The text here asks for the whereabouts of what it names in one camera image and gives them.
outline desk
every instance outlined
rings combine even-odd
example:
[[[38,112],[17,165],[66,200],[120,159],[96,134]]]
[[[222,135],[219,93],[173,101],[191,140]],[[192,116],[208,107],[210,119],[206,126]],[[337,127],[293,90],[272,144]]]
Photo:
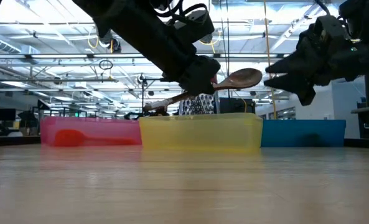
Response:
[[[369,149],[0,147],[3,223],[369,223]]]

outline black cable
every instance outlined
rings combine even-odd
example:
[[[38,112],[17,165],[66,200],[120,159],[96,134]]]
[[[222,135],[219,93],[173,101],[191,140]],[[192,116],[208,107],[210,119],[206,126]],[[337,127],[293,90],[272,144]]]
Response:
[[[167,1],[167,7],[170,8],[170,4],[169,4],[169,0]],[[171,16],[173,13],[177,12],[177,10],[179,10],[180,12],[183,11],[183,0],[179,0],[179,2],[176,4],[175,7],[173,7],[173,9],[169,9],[167,12],[163,12],[163,13],[159,13],[157,11],[155,11],[155,13],[157,14],[157,16],[159,17],[169,17]]]
[[[322,10],[324,10],[327,13],[328,16],[331,15],[331,13],[329,12],[327,6],[324,3],[322,3],[321,0],[315,0],[315,3],[317,3],[322,8]]]
[[[228,22],[228,3],[226,0],[226,11],[227,11],[227,61],[228,61],[228,67],[227,67],[227,76],[230,75],[230,23]]]
[[[222,0],[219,0],[219,3],[220,3],[220,13],[223,14],[223,8],[222,8]],[[226,53],[226,40],[224,38],[224,22],[223,22],[223,15],[221,15],[220,19],[222,20],[222,36],[223,36],[223,47],[224,47],[224,59],[225,59],[225,62],[226,62],[226,72],[227,72],[227,77],[230,75],[228,74],[228,61],[227,61],[227,53]],[[228,98],[230,99],[230,90],[227,90],[228,91]]]

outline ceiling duct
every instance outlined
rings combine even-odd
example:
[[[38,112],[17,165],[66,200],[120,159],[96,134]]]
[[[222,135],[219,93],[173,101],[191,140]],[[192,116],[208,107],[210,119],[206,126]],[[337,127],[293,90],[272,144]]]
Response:
[[[21,53],[21,50],[18,49],[17,47],[14,47],[11,44],[8,44],[5,41],[2,41],[0,39],[0,50],[2,50],[3,52],[6,52],[8,54],[19,54]]]
[[[8,54],[28,54],[28,55],[32,55],[32,54],[40,54],[40,51],[37,50],[36,48],[30,46],[30,45],[26,45],[26,44],[17,44],[17,43],[13,43],[11,44],[12,41],[11,40],[7,40],[4,37],[0,36],[0,50],[8,53]],[[25,62],[30,62],[31,64],[37,64],[38,61],[37,60],[23,60]]]

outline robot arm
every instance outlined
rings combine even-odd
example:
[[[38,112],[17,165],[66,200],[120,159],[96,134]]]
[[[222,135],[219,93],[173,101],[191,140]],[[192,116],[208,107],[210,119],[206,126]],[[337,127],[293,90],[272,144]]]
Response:
[[[266,69],[286,74],[264,84],[297,94],[305,106],[315,96],[314,85],[326,86],[338,78],[350,82],[369,73],[369,1],[347,0],[339,14],[343,20],[318,17],[300,34],[296,51]]]
[[[210,80],[220,64],[209,57],[197,56],[192,45],[214,31],[206,10],[193,11],[206,6],[197,4],[182,10],[182,1],[173,9],[172,0],[73,0],[97,26],[98,35],[104,37],[110,30],[159,67],[170,82],[178,82],[191,95],[214,93]],[[154,8],[168,12],[157,13]],[[163,23],[158,16],[170,17]]]

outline ceiling beam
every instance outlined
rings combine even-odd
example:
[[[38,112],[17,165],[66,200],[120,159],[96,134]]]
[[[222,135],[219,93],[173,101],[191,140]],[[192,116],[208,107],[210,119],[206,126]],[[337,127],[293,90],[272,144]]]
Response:
[[[289,38],[292,35],[293,32],[298,30],[298,28],[300,28],[301,25],[303,25],[303,23],[305,23],[305,21],[307,21],[310,18],[310,16],[313,16],[316,13],[318,13],[319,9],[320,6],[318,4],[313,4],[312,6],[310,6],[310,8],[306,10],[303,16],[298,20],[296,20],[295,22],[293,22],[288,27],[288,29],[285,30],[285,32],[275,41],[275,43],[272,46],[270,46],[269,52],[271,53],[274,50],[276,50],[287,38]]]

